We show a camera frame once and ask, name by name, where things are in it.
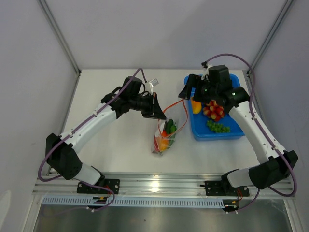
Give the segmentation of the yellow orange mango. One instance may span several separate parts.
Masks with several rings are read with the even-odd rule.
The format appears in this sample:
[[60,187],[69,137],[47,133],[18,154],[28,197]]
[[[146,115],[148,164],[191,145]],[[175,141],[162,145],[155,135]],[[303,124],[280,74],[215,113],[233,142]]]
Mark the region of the yellow orange mango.
[[202,104],[198,101],[195,101],[194,98],[191,98],[192,112],[194,115],[199,114],[202,111]]

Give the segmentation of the green chili pepper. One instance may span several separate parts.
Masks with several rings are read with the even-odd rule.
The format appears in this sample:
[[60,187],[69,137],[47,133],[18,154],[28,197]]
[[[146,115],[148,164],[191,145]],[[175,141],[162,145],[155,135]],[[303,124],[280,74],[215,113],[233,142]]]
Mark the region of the green chili pepper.
[[167,135],[171,134],[171,127],[174,125],[174,121],[172,119],[169,119],[165,126],[165,131]]

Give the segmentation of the clear zip bag orange zipper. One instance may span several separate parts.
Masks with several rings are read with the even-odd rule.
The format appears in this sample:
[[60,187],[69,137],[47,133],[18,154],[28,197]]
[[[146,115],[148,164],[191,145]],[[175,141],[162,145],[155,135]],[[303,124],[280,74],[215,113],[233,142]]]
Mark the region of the clear zip bag orange zipper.
[[166,119],[159,119],[154,133],[151,152],[160,156],[168,151],[176,142],[177,134],[188,121],[188,111],[184,100],[168,106],[163,113]]

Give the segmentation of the red cherry bunch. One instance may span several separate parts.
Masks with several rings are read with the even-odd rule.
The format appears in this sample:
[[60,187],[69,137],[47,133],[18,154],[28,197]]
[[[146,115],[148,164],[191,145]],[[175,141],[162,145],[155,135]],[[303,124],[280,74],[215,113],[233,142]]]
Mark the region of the red cherry bunch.
[[224,108],[220,106],[216,100],[210,100],[209,103],[206,103],[202,111],[204,116],[215,122],[218,122],[225,117]]

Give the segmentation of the green cucumber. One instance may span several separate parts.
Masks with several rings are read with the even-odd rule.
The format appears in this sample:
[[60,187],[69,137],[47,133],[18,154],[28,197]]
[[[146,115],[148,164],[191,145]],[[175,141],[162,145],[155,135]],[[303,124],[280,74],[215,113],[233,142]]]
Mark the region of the green cucumber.
[[176,125],[174,123],[174,125],[171,127],[171,134],[168,135],[168,137],[169,137],[169,146],[172,146],[172,144],[175,141],[175,136],[176,136],[175,132],[176,132],[176,130],[177,130],[177,127],[176,127]]

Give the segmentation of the red orange mango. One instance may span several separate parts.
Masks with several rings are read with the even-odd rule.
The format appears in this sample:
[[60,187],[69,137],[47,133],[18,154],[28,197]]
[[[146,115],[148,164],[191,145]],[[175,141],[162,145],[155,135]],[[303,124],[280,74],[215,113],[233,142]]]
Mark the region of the red orange mango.
[[159,147],[160,152],[165,151],[169,147],[169,139],[168,139],[167,136],[168,136],[167,132],[165,130],[163,130],[162,137],[159,136],[157,138],[158,147]]

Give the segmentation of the grey toy fish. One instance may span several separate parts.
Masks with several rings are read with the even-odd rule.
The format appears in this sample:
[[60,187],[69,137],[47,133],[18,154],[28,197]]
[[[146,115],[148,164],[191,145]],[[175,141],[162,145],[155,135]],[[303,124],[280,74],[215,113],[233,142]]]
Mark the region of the grey toy fish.
[[160,151],[159,145],[157,143],[153,143],[151,152],[157,156],[163,156],[163,152]]

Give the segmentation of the green grape bunch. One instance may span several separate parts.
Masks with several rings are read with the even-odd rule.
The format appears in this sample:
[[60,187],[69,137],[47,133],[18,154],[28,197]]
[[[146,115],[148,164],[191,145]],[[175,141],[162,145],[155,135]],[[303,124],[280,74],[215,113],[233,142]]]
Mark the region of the green grape bunch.
[[212,120],[207,120],[206,126],[214,133],[230,133],[230,127]]

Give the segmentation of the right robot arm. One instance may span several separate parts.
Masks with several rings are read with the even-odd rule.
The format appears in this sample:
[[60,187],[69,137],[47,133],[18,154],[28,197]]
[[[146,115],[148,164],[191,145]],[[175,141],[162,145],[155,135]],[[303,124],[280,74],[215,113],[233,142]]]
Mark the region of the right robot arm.
[[258,165],[230,171],[222,176],[221,191],[231,195],[240,186],[255,186],[257,189],[272,188],[272,185],[291,176],[298,156],[287,151],[270,133],[243,87],[234,87],[229,69],[225,65],[208,68],[205,76],[190,74],[179,97],[193,99],[202,104],[216,100],[241,128],[250,142]]

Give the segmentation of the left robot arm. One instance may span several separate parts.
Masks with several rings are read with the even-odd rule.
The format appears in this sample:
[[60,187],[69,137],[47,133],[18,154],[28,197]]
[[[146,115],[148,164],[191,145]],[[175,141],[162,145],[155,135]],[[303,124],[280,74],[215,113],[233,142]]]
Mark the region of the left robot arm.
[[93,193],[102,192],[105,187],[102,173],[82,163],[78,157],[79,152],[103,127],[129,110],[140,111],[144,118],[165,120],[157,94],[153,91],[157,84],[157,79],[144,83],[136,77],[127,77],[121,87],[101,99],[97,108],[83,122],[61,135],[51,133],[46,138],[47,164],[66,180],[87,182]]

